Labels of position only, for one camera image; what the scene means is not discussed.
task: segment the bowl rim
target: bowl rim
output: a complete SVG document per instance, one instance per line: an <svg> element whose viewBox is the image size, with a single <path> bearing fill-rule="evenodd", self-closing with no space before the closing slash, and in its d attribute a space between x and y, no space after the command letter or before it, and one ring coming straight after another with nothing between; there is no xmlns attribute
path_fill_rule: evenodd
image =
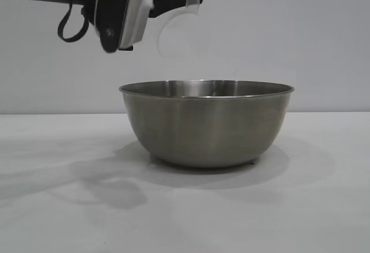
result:
<svg viewBox="0 0 370 253"><path fill-rule="evenodd" d="M149 84L149 83L170 83L170 82L192 82L192 81L228 81L228 82L243 82L243 83L260 83L260 84L274 84L279 85L281 87L285 87L287 90L281 91L281 92L273 92L273 93L267 93L267 94L254 94L254 95L238 95L238 96L159 96L159 95L152 95L152 94L145 94L140 92L132 92L125 90L127 87L135 85L135 84ZM271 97L271 96L277 96L277 95L285 95L290 94L294 92L295 88L291 85L287 84L281 84L281 83L272 83L268 81L247 81L247 80L163 80L163 81L142 81L137 83L129 83L122 85L119 88L119 91L123 94L130 94L135 96L142 96L142 97L149 97L149 98L158 98L158 99L238 99L238 98L263 98L263 97Z"/></svg>

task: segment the white table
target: white table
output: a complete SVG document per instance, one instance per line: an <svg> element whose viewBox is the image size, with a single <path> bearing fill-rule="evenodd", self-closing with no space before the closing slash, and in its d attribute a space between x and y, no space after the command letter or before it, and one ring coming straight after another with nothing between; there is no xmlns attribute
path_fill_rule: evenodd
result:
<svg viewBox="0 0 370 253"><path fill-rule="evenodd" d="M370 252L369 151L370 113L290 113L214 173L151 160L123 114L0 116L0 252Z"/></svg>

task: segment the white backdrop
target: white backdrop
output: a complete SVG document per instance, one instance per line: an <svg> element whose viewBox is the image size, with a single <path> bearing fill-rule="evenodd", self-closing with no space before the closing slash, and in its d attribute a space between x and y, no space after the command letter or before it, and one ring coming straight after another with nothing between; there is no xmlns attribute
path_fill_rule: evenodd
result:
<svg viewBox="0 0 370 253"><path fill-rule="evenodd" d="M370 0L205 0L210 46L185 59L159 55L159 20L130 53L105 54L92 28L63 43L66 10L0 0L0 113L121 112L120 85L164 79L274 81L296 87L291 111L370 110ZM76 8L68 32L81 22Z"/></svg>

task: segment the metal bowl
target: metal bowl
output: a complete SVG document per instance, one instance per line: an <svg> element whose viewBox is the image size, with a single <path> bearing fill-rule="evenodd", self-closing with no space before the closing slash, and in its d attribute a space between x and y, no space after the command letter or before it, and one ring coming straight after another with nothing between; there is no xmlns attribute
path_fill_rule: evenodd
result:
<svg viewBox="0 0 370 253"><path fill-rule="evenodd" d="M293 87L255 81L152 81L120 87L142 146L164 161L221 168L251 161L280 131Z"/></svg>

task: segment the screw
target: screw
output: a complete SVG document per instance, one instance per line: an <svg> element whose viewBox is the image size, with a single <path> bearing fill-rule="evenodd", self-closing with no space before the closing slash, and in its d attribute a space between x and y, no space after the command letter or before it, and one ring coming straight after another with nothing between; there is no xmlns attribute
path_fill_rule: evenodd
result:
<svg viewBox="0 0 370 253"><path fill-rule="evenodd" d="M113 29L111 29L111 28L106 29L105 33L106 33L106 35L107 35L107 36L109 36L110 38L111 38L112 36L114 36L114 30L113 30Z"/></svg>

